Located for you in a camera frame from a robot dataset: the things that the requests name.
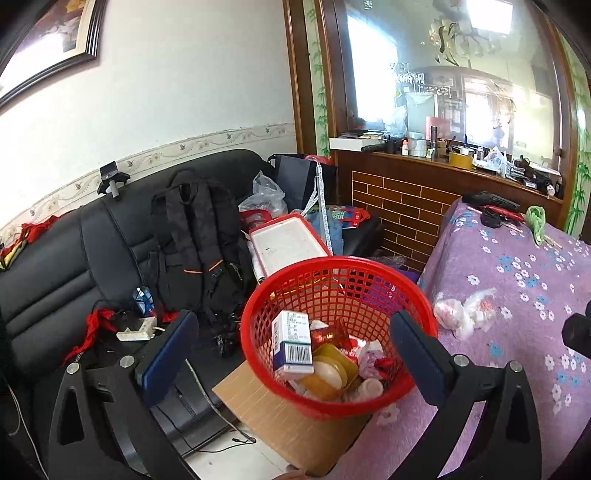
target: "bottle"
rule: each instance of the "bottle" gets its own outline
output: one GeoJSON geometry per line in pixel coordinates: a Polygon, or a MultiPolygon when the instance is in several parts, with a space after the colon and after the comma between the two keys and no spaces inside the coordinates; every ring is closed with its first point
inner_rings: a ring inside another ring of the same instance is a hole
{"type": "Polygon", "coordinates": [[[359,403],[363,401],[374,400],[384,394],[384,386],[376,378],[364,380],[359,388],[346,395],[344,400],[350,403],[359,403]]]}

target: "blue gripper pad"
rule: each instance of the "blue gripper pad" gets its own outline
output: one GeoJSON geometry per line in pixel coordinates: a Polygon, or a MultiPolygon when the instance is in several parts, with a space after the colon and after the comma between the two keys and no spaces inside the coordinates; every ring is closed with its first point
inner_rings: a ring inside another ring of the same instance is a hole
{"type": "Polygon", "coordinates": [[[171,327],[174,327],[172,334],[165,340],[141,376],[136,377],[148,408],[164,400],[199,335],[197,316],[188,310],[182,310],[168,329],[171,327]]]}
{"type": "Polygon", "coordinates": [[[441,408],[454,378],[452,356],[406,310],[390,317],[390,337],[425,401],[441,408]]]}

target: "hand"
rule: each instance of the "hand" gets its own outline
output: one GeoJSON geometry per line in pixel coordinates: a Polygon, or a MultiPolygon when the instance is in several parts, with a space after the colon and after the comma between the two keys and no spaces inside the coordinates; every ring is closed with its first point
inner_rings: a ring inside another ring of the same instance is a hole
{"type": "Polygon", "coordinates": [[[303,470],[294,470],[293,472],[287,472],[283,475],[276,476],[273,480],[308,480],[309,477],[303,470]]]}

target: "plastic bag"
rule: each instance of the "plastic bag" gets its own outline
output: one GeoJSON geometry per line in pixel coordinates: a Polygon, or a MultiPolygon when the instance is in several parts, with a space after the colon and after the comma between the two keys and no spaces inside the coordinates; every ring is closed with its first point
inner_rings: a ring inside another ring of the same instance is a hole
{"type": "Polygon", "coordinates": [[[501,168],[509,163],[509,160],[507,160],[507,157],[504,153],[501,153],[499,149],[495,147],[485,158],[482,160],[475,160],[473,163],[477,167],[493,170],[499,173],[501,168]]]}
{"type": "Polygon", "coordinates": [[[406,106],[396,107],[392,113],[392,118],[388,125],[386,125],[386,132],[391,135],[406,136],[407,125],[406,125],[407,110],[406,106]]]}
{"type": "Polygon", "coordinates": [[[477,291],[464,305],[457,299],[439,300],[433,305],[433,313],[442,327],[452,330],[458,340],[466,340],[477,328],[485,332],[491,328],[496,310],[487,297],[494,298],[495,293],[496,288],[477,291]]]}
{"type": "Polygon", "coordinates": [[[252,181],[252,195],[238,205],[238,210],[266,210],[273,218],[277,218],[287,213],[283,197],[285,193],[279,185],[260,171],[252,181]]]}
{"type": "Polygon", "coordinates": [[[404,257],[397,257],[396,255],[391,257],[371,257],[369,260],[381,263],[382,265],[386,265],[390,268],[400,268],[404,265],[404,257]]]}

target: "framed picture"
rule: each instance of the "framed picture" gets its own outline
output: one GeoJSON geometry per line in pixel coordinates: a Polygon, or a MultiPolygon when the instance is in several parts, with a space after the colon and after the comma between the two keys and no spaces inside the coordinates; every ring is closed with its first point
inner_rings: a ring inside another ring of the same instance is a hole
{"type": "Polygon", "coordinates": [[[0,107],[62,70],[94,60],[106,0],[57,0],[21,39],[0,74],[0,107]]]}

